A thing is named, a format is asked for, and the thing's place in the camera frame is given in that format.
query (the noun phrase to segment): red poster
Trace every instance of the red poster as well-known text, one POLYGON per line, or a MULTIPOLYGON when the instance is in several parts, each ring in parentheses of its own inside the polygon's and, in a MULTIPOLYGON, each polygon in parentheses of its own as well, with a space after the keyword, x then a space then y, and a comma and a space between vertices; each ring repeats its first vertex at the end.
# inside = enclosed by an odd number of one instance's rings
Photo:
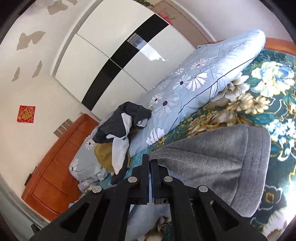
POLYGON ((17 116, 18 122, 34 122, 35 106, 20 105, 19 114, 17 116))

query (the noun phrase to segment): floral blanket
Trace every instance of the floral blanket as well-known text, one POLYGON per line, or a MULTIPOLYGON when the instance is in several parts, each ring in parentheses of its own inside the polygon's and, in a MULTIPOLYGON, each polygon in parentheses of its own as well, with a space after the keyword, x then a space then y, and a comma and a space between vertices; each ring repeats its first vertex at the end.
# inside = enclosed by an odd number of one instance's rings
POLYGON ((249 222, 277 240, 296 215, 295 72, 295 56, 262 50, 215 99, 134 156, 132 166, 141 165, 144 153, 204 131, 240 123, 265 126, 272 141, 270 160, 262 200, 249 222))

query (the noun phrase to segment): white wall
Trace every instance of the white wall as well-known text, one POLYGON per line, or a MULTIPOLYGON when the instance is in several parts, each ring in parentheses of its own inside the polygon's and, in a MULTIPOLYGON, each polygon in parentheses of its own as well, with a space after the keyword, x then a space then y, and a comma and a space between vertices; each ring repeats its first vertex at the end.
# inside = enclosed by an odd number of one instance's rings
POLYGON ((292 41, 278 20, 259 0, 173 0, 190 12, 214 37, 227 39, 261 29, 267 37, 292 41))
POLYGON ((57 140, 53 132, 81 111, 94 117, 49 74, 64 37, 91 0, 76 5, 63 0, 68 9, 49 15, 47 6, 53 2, 38 1, 28 9, 0 45, 0 174, 19 197, 28 175, 57 140), (37 44, 17 51, 21 33, 35 31, 46 33, 37 44), (41 72, 32 78, 40 61, 41 72), (12 82, 18 67, 19 79, 12 82), (36 106, 34 123, 17 122, 20 105, 36 106))

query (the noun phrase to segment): floral pillow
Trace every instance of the floral pillow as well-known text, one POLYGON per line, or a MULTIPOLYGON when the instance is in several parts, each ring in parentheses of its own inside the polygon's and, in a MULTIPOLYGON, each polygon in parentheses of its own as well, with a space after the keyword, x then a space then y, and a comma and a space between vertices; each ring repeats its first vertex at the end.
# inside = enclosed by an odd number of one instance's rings
POLYGON ((82 146, 69 165, 71 175, 79 181, 78 188, 80 191, 84 191, 85 188, 97 180, 104 180, 109 174, 109 172, 99 164, 94 154, 94 146, 96 143, 92 138, 97 130, 98 126, 85 138, 82 146))
POLYGON ((152 110, 146 127, 130 144, 133 157, 158 141, 196 112, 236 78, 265 44, 261 30, 253 30, 217 44, 199 46, 137 104, 152 110))

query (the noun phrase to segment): triangular cutout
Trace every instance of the triangular cutout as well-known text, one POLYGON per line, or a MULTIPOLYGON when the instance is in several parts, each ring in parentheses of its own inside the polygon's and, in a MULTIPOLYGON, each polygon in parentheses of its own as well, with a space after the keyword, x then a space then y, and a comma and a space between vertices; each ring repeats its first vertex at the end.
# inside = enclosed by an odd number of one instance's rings
POLYGON ((219 221, 219 224, 224 231, 228 231, 239 225, 239 221, 231 216, 231 214, 226 210, 224 210, 216 201, 212 200, 210 203, 219 221))
POLYGON ((63 229, 70 231, 71 233, 76 233, 88 208, 89 208, 88 202, 82 204, 80 208, 78 208, 75 212, 69 215, 61 223, 61 227, 63 229))

